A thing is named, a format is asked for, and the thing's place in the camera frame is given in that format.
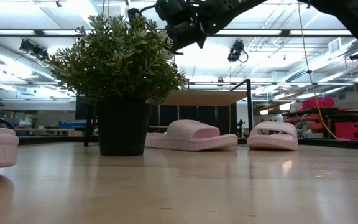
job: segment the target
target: red container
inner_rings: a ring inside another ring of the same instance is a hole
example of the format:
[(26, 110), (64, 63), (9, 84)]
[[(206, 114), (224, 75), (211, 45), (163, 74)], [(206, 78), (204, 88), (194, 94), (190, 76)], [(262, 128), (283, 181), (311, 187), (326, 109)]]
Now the red container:
[(358, 122), (335, 123), (335, 135), (340, 139), (358, 140)]
[[(320, 108), (332, 108), (334, 107), (334, 99), (332, 98), (318, 98), (318, 104)], [(317, 108), (316, 98), (310, 98), (302, 102), (302, 109)]]

